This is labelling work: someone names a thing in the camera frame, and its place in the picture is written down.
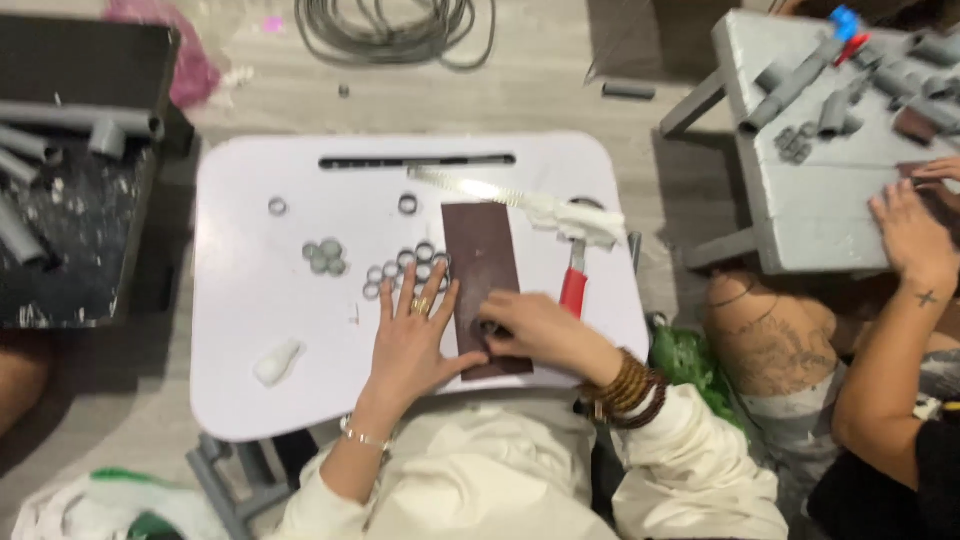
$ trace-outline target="white lap desk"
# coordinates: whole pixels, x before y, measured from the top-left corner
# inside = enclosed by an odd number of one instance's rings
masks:
[[[303,429],[350,412],[370,373],[379,303],[364,299],[367,269],[428,239],[442,249],[441,204],[476,202],[406,177],[403,168],[322,170],[321,158],[512,154],[514,165],[445,167],[504,187],[587,196],[620,211],[612,165],[589,136],[258,136],[236,138],[204,160],[197,195],[191,404],[203,429],[243,442]],[[413,192],[420,211],[397,211]],[[282,198],[282,217],[268,202]],[[509,209],[520,289],[559,295],[570,244],[535,230]],[[327,236],[346,248],[340,278],[310,272],[301,248]],[[624,238],[611,252],[589,248],[583,318],[619,346],[646,357],[649,336]],[[305,344],[273,388],[253,365],[289,339]],[[457,355],[454,325],[441,350]],[[569,374],[535,364],[533,374],[463,382],[441,393],[528,386],[569,387]]]

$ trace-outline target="black table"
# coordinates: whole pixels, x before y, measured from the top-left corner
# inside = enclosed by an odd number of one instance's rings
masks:
[[[167,124],[163,143],[131,138],[121,160],[91,155],[88,135],[15,126],[66,154],[29,189],[0,172],[0,190],[53,255],[45,268],[20,266],[0,249],[0,327],[121,319],[161,159],[189,148],[193,134],[169,100],[179,46],[180,34],[162,26],[0,15],[0,73],[16,74],[0,78],[0,101],[146,110]]]

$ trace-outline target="white sleeve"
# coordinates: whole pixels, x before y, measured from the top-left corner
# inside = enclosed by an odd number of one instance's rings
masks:
[[[310,460],[300,473],[300,491],[287,502],[283,521],[268,540],[354,540],[365,535],[374,495],[366,505],[330,491],[320,478],[329,450]]]
[[[756,466],[743,432],[714,416],[692,384],[669,386],[653,422],[613,441],[627,470],[613,496],[625,538],[787,537],[777,477]]]

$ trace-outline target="gold ring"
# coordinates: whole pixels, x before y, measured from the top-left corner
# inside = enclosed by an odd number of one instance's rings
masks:
[[[426,315],[430,313],[430,303],[426,301],[425,298],[419,297],[415,298],[413,302],[410,303],[410,312],[417,315]]]

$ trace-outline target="pink plastic bag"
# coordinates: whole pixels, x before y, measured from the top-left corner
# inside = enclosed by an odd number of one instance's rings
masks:
[[[200,37],[190,21],[164,0],[110,0],[104,19],[116,22],[163,24],[180,30],[180,53],[170,100],[180,109],[206,101],[220,83],[220,70],[204,53]]]

